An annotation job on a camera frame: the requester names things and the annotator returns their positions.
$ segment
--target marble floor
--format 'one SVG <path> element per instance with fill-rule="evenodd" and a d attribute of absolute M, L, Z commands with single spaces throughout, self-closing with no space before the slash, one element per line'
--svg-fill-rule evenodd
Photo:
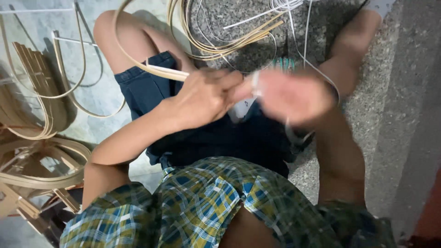
<path fill-rule="evenodd" d="M 120 2 L 121 0 L 78 1 L 82 13 L 81 29 L 86 41 L 93 41 L 91 30 L 99 14 L 105 10 L 116 9 Z M 213 35 L 218 36 L 220 39 L 232 40 L 249 31 L 257 23 L 263 22 L 265 18 L 256 20 L 254 23 L 250 22 L 246 25 L 235 27 L 228 32 L 223 31 L 222 26 L 246 19 L 268 9 L 266 0 L 254 0 L 252 3 L 250 1 L 236 0 L 203 0 L 207 13 L 207 22 L 205 22 L 201 13 L 198 15 L 199 19 L 196 20 L 198 3 L 198 1 L 195 1 L 192 5 L 192 13 L 194 15 L 192 15 L 190 26 L 198 39 L 201 39 L 201 33 L 213 38 L 211 34 L 209 35 L 208 25 L 210 25 Z M 357 12 L 362 3 L 363 0 L 322 0 L 313 4 L 309 29 L 308 60 L 314 64 L 324 61 L 326 51 L 329 49 L 333 37 Z M 382 154 L 381 146 L 379 148 L 379 139 L 381 138 L 381 123 L 385 116 L 385 105 L 388 104 L 389 100 L 388 91 L 391 89 L 391 85 L 393 85 L 394 89 L 399 88 L 395 81 L 391 81 L 391 75 L 394 75 L 393 65 L 396 46 L 401 37 L 400 34 L 403 35 L 403 32 L 408 32 L 406 28 L 400 27 L 405 3 L 410 4 L 407 0 L 398 0 L 393 11 L 384 19 L 384 23 L 370 48 L 369 54 L 364 60 L 361 83 L 355 94 L 348 99 L 345 106 L 345 112 L 352 125 L 355 139 L 360 144 L 366 160 L 367 206 L 376 215 L 388 215 L 389 213 L 389 207 L 392 204 L 391 199 L 393 199 L 400 181 L 401 171 L 408 150 L 406 142 L 413 134 L 419 113 L 418 104 L 402 106 L 406 111 L 399 109 L 397 111 L 389 110 L 386 113 L 388 116 L 396 117 L 395 120 L 390 121 L 391 124 L 401 122 L 407 133 L 402 136 L 401 142 L 403 147 L 401 147 L 401 153 L 398 153 L 397 160 L 391 165 L 386 165 L 388 166 L 387 172 L 377 173 L 378 170 L 385 166 L 378 161 L 378 154 Z M 157 29 L 165 30 L 166 4 L 167 0 L 149 1 L 148 4 L 144 1 L 134 1 L 134 3 L 129 5 L 127 11 L 130 13 L 136 12 L 137 16 L 145 18 L 150 25 Z M 11 8 L 17 10 L 71 8 L 71 1 L 0 0 L 0 7 L 3 10 Z M 307 6 L 301 6 L 294 10 L 293 15 L 298 35 L 296 37 L 297 45 L 299 48 L 303 48 Z M 289 56 L 301 63 L 293 37 L 287 32 L 289 27 L 287 16 L 282 16 L 281 18 L 285 23 L 273 31 L 277 44 L 276 56 Z M 51 31 L 58 30 L 60 36 L 64 38 L 78 39 L 73 12 L 33 13 L 19 14 L 17 16 L 4 15 L 4 20 L 7 26 L 8 42 L 18 41 L 32 49 L 42 51 L 48 56 L 53 65 L 55 65 L 55 60 Z M 196 23 L 200 25 L 201 31 L 197 29 Z M 174 21 L 174 25 L 179 42 L 185 50 L 191 51 L 190 43 L 182 35 L 182 27 L 177 19 Z M 416 28 L 416 31 L 412 30 L 412 32 L 423 31 L 423 29 L 418 28 Z M 412 44 L 409 47 L 414 48 L 417 45 Z M 61 49 L 68 79 L 75 83 L 82 73 L 80 46 L 76 43 L 61 41 Z M 85 46 L 85 49 L 87 54 L 86 76 L 84 83 L 75 91 L 75 96 L 90 111 L 98 114 L 110 114 L 119 107 L 123 96 L 99 49 L 88 45 Z M 194 49 L 192 52 L 199 53 L 199 51 Z M 264 39 L 257 44 L 250 45 L 227 56 L 227 59 L 235 68 L 244 72 L 250 72 L 271 61 L 274 52 L 274 42 L 270 39 Z M 213 68 L 230 67 L 224 60 L 210 61 L 206 65 Z M 0 67 L 6 71 L 9 70 L 6 56 L 2 49 L 0 51 Z M 418 88 L 414 92 L 408 92 L 408 90 L 404 89 L 403 92 L 406 92 L 409 98 L 414 99 L 418 103 L 421 99 L 417 93 L 421 90 L 422 88 Z M 31 103 L 33 107 L 32 112 L 38 116 L 39 110 L 38 105 L 35 105 L 35 99 L 26 95 L 25 92 L 22 92 L 22 94 L 27 99 L 27 102 L 23 104 Z M 97 119 L 73 108 L 68 99 L 65 98 L 64 101 L 71 110 L 69 115 L 69 122 L 71 124 L 61 134 L 83 142 L 90 148 L 93 148 L 131 120 L 130 111 L 127 106 L 113 117 Z M 314 146 L 310 147 L 291 165 L 289 180 L 314 203 L 318 197 L 318 162 L 315 158 Z M 142 155 L 131 164 L 129 175 L 133 180 L 139 180 L 149 190 L 153 190 L 159 181 L 160 170 L 158 165 L 150 166 L 148 158 Z M 383 189 L 387 194 L 377 193 L 378 182 L 383 185 Z M 4 224 L 6 224 L 5 221 L 0 221 L 1 226 Z M 0 228 L 0 240 L 4 240 L 7 235 L 8 233 Z M 7 247 L 20 247 L 13 242 L 9 243 Z"/>

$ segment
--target granite floor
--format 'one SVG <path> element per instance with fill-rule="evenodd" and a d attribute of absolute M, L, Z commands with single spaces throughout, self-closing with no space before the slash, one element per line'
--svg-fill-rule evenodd
<path fill-rule="evenodd" d="M 119 6 L 120 0 L 79 0 L 78 4 L 82 12 L 82 31 L 87 41 L 93 41 L 90 31 L 99 14 L 108 9 Z M 430 1 L 422 11 L 430 13 L 426 16 L 432 18 L 433 6 Z M 232 40 L 250 31 L 259 23 L 263 23 L 268 17 L 262 17 L 255 21 L 234 27 L 224 31 L 223 26 L 236 23 L 240 20 L 254 16 L 268 9 L 266 0 L 237 1 L 237 0 L 203 0 L 207 13 L 207 22 L 204 21 L 200 12 L 196 20 L 198 1 L 192 6 L 191 30 L 195 37 L 202 40 L 200 33 L 204 33 L 216 44 L 209 33 L 207 23 L 214 35 L 220 39 Z M 357 12 L 363 0 L 322 0 L 313 4 L 309 28 L 307 59 L 314 64 L 325 60 L 326 52 L 337 34 L 338 30 Z M 165 6 L 167 0 L 134 1 L 127 11 L 144 17 L 152 26 L 165 30 Z M 70 1 L 51 0 L 0 0 L 3 10 L 15 9 L 41 9 L 41 8 L 70 8 Z M 361 69 L 361 82 L 354 95 L 348 99 L 345 112 L 352 125 L 356 141 L 360 144 L 366 160 L 366 201 L 368 209 L 378 216 L 390 215 L 390 207 L 399 186 L 401 174 L 409 152 L 409 142 L 415 132 L 418 123 L 423 93 L 425 92 L 426 78 L 412 80 L 409 84 L 403 84 L 403 80 L 397 75 L 403 72 L 421 73 L 426 67 L 433 65 L 434 54 L 427 54 L 425 63 L 409 62 L 401 64 L 403 58 L 397 61 L 398 55 L 409 55 L 411 58 L 418 57 L 422 52 L 427 52 L 427 47 L 439 45 L 439 30 L 431 23 L 421 25 L 407 22 L 402 25 L 403 12 L 412 7 L 411 0 L 398 0 L 393 11 L 384 19 L 369 54 L 366 56 Z M 305 37 L 305 24 L 307 6 L 301 6 L 293 11 L 296 29 L 297 45 L 303 50 Z M 78 39 L 75 27 L 75 18 L 72 12 L 54 12 L 45 14 L 19 14 L 4 15 L 7 24 L 8 41 L 18 41 L 43 51 L 52 63 L 55 63 L 51 31 L 59 30 L 64 38 Z M 289 56 L 299 65 L 301 63 L 295 48 L 294 39 L 288 32 L 288 17 L 282 16 L 285 23 L 273 31 L 276 38 L 276 56 Z M 179 31 L 182 30 L 179 22 L 174 22 L 178 39 L 187 51 L 191 50 L 189 42 Z M 425 43 L 427 37 L 433 39 Z M 67 75 L 71 82 L 75 83 L 82 73 L 82 59 L 80 46 L 75 43 L 62 42 L 62 53 Z M 116 84 L 112 72 L 100 51 L 92 46 L 86 46 L 86 77 L 83 85 L 75 91 L 77 100 L 87 109 L 98 114 L 110 114 L 120 105 L 122 94 Z M 264 39 L 256 44 L 249 45 L 242 50 L 227 56 L 231 65 L 243 72 L 251 72 L 268 64 L 275 53 L 272 39 Z M 0 51 L 0 66 L 8 70 L 4 51 Z M 230 67 L 225 60 L 214 60 L 206 65 L 213 68 Z M 130 112 L 127 106 L 113 117 L 97 119 L 72 108 L 68 100 L 66 105 L 71 109 L 69 116 L 71 125 L 62 134 L 87 144 L 90 148 L 101 142 L 113 132 L 130 121 Z M 39 115 L 38 107 L 33 108 L 33 113 Z M 387 134 L 394 131 L 396 136 L 389 137 Z M 392 153 L 393 159 L 385 159 Z M 318 197 L 318 163 L 314 155 L 314 146 L 310 146 L 291 165 L 289 180 L 294 183 L 313 203 Z M 149 190 L 153 189 L 160 177 L 160 167 L 149 166 L 148 158 L 143 155 L 131 165 L 129 175 L 133 180 L 143 182 Z M 22 247 L 11 241 L 13 238 L 3 226 L 5 220 L 0 221 L 0 240 L 8 240 L 7 247 Z"/>

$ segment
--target dark blue shorts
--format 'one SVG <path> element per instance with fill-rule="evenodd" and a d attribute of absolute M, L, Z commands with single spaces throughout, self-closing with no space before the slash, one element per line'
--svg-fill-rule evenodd
<path fill-rule="evenodd" d="M 149 58 L 149 64 L 176 69 L 169 52 Z M 115 75 L 131 110 L 132 119 L 148 113 L 163 99 L 175 96 L 183 82 L 152 75 L 132 67 Z M 258 102 L 254 102 L 244 121 L 231 122 L 226 114 L 221 119 L 196 129 L 170 134 L 147 148 L 152 165 L 162 168 L 186 166 L 212 156 L 241 158 L 288 177 L 284 161 L 294 161 L 284 125 L 265 117 Z"/>

